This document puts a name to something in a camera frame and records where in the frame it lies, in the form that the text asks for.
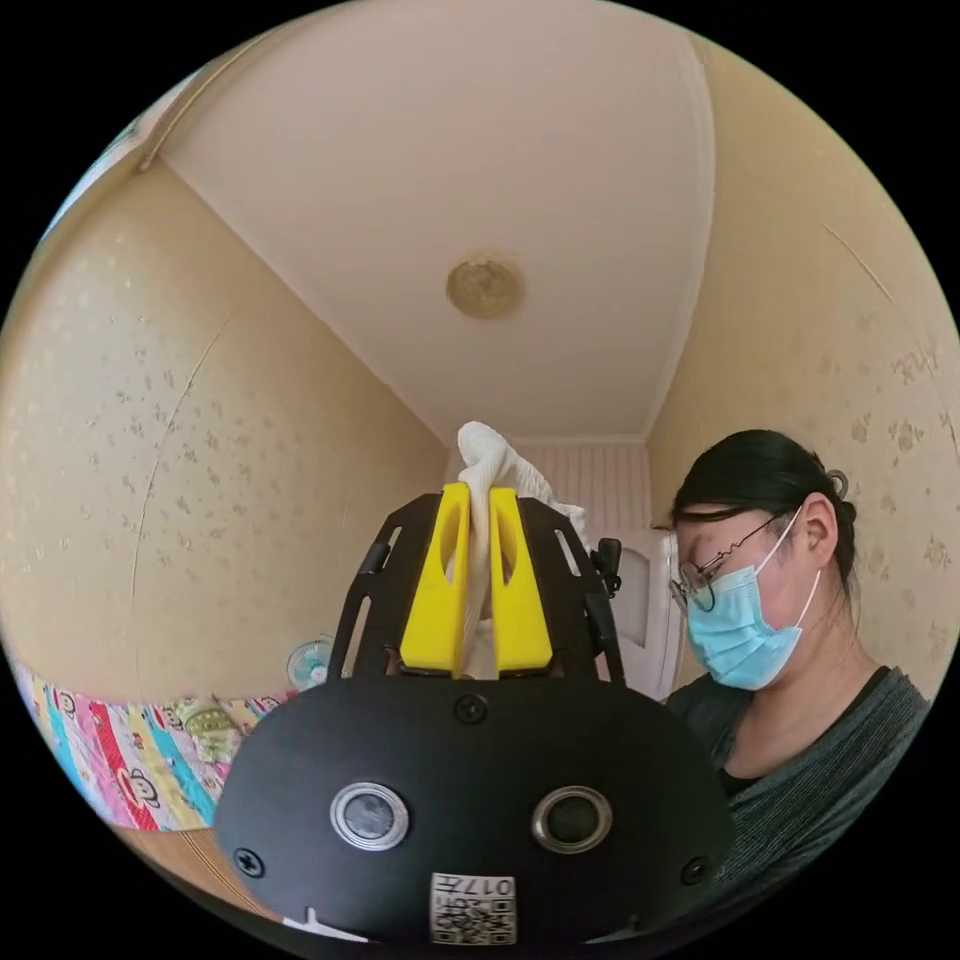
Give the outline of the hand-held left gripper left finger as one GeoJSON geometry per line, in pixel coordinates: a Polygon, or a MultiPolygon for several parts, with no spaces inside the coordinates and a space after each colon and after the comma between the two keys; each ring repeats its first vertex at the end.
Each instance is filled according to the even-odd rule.
{"type": "Polygon", "coordinates": [[[399,647],[404,669],[459,669],[469,581],[471,496],[462,482],[440,494],[399,647]]]}

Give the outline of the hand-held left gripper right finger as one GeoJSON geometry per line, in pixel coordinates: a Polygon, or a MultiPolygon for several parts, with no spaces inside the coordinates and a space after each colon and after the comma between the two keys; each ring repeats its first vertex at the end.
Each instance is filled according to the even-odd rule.
{"type": "Polygon", "coordinates": [[[493,488],[489,516],[496,669],[544,671],[553,649],[516,493],[509,488],[493,488]]]}

